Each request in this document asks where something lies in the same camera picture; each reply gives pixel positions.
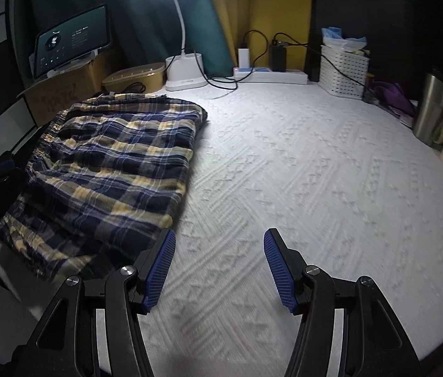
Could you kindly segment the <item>blue yellow plaid pants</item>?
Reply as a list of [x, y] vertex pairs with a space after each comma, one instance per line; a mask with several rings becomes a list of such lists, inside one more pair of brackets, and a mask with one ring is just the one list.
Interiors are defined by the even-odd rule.
[[59, 112], [0, 219], [0, 239], [39, 278], [102, 278], [173, 226], [186, 194], [198, 104], [168, 96], [100, 96]]

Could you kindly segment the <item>cardboard box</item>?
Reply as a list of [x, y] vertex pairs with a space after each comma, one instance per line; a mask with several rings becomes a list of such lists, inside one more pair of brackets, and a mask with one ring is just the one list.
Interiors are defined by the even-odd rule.
[[104, 52], [80, 66], [31, 85], [23, 95], [35, 124], [45, 125], [58, 112], [99, 92], [102, 81], [113, 68], [113, 53]]

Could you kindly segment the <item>tablet with dark screen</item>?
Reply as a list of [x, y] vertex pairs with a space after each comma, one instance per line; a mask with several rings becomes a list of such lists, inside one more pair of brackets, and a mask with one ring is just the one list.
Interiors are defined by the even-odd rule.
[[40, 78], [72, 60], [111, 43], [105, 4], [84, 11], [37, 36], [33, 77]]

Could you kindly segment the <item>white power strip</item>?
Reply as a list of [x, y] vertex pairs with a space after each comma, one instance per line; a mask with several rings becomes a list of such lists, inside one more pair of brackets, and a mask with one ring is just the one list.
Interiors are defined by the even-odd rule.
[[273, 72], [267, 67], [233, 68], [233, 77], [239, 83], [253, 84], [296, 84], [307, 85], [308, 75], [300, 70], [288, 69], [285, 72]]

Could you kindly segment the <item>tan lidded container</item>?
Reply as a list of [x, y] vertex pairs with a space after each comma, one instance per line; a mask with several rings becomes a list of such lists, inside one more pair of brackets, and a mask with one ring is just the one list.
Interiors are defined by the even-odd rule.
[[164, 74], [164, 62], [134, 66], [109, 75], [102, 81], [102, 87], [112, 92], [141, 90], [144, 87], [145, 93], [153, 93], [164, 86]]

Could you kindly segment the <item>purple cloth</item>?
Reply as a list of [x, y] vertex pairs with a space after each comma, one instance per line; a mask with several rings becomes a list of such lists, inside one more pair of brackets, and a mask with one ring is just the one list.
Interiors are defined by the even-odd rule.
[[372, 90], [381, 104], [393, 107], [405, 115], [415, 116], [415, 106], [407, 99], [398, 84], [374, 82]]

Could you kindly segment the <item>white desk lamp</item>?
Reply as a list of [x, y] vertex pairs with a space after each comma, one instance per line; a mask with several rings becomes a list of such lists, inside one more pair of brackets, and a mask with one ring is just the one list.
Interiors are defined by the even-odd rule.
[[186, 24], [179, 0], [173, 0], [181, 27], [181, 48], [177, 55], [165, 60], [166, 83], [169, 92], [202, 88], [208, 84], [203, 70], [202, 55], [186, 52]]

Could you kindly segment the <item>stainless steel tumbler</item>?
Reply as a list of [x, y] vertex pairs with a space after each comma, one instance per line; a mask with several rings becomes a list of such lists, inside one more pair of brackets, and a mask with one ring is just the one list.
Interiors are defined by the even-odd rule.
[[443, 81], [432, 73], [427, 75], [421, 103], [412, 127], [414, 136], [426, 145], [433, 145], [443, 121]]

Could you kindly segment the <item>white perforated basket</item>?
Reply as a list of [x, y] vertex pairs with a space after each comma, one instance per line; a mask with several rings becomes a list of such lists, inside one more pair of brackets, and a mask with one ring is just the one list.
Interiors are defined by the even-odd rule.
[[318, 84], [332, 96], [361, 100], [365, 92], [369, 58], [321, 47]]

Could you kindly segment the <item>white phone charger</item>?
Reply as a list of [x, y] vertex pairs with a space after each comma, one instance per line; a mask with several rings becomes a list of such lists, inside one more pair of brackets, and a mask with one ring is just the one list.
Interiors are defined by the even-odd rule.
[[250, 50], [248, 48], [238, 49], [238, 67], [250, 68]]

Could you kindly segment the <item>black power adapter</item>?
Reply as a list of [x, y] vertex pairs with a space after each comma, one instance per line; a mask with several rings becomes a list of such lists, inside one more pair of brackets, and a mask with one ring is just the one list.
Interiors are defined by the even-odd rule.
[[284, 43], [272, 40], [269, 49], [269, 66], [273, 72], [286, 72], [287, 49]]

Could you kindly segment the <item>teal curtain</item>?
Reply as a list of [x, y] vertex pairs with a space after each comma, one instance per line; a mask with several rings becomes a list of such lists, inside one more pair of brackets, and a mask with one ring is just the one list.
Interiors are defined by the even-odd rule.
[[[213, 47], [224, 37], [212, 0], [179, 0], [186, 24], [186, 50], [216, 57]], [[67, 19], [105, 4], [111, 26], [111, 50], [122, 66], [165, 60], [181, 48], [181, 27], [173, 0], [12, 0], [12, 37], [19, 73], [26, 86], [33, 81], [29, 57], [39, 34]]]

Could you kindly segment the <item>blue plastic bag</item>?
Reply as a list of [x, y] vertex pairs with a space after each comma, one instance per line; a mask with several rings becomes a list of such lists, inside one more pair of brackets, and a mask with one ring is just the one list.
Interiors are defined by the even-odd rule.
[[338, 51], [352, 53], [364, 49], [368, 45], [366, 37], [354, 38], [342, 37], [339, 27], [327, 27], [322, 29], [323, 45]]

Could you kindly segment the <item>yellow curtain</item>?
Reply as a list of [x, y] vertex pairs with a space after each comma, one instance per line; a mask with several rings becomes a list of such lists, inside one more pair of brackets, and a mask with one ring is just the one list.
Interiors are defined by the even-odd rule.
[[265, 38], [285, 34], [306, 43], [311, 29], [312, 0], [212, 0], [224, 37], [214, 43], [216, 57], [205, 54], [208, 72], [230, 76], [237, 60], [236, 49], [250, 31], [247, 44], [254, 59], [266, 47]]

